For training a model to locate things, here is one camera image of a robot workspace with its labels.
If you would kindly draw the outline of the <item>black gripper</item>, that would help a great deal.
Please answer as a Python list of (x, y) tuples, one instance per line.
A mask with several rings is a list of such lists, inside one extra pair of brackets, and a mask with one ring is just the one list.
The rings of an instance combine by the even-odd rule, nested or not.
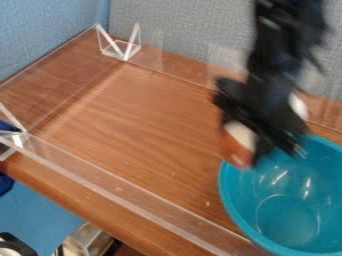
[[(290, 105), (290, 97), (296, 94), (296, 91), (289, 83), (281, 85), (280, 82), (257, 81), (254, 79), (237, 82), (228, 77), (218, 77), (216, 86), (213, 103), (221, 111), (221, 126), (228, 133), (236, 132), (241, 127), (241, 123), (236, 120), (241, 120), (238, 113), (234, 111), (236, 108), (241, 108), (245, 115), (265, 120), (272, 125), (285, 128), (296, 134), (300, 134), (303, 128), (308, 128), (307, 134), (309, 133), (307, 116)], [(265, 133), (256, 131), (256, 134), (253, 165), (258, 164), (260, 160), (276, 147), (272, 138)]]

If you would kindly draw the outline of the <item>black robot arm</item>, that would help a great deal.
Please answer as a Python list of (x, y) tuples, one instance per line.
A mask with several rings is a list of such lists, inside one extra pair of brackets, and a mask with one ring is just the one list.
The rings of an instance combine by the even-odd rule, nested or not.
[(325, 0), (256, 0), (256, 39), (248, 78), (216, 79), (213, 103), (221, 110), (224, 159), (253, 168), (273, 149), (301, 156), (308, 106), (297, 96), (304, 64), (319, 64), (313, 49), (328, 31)]

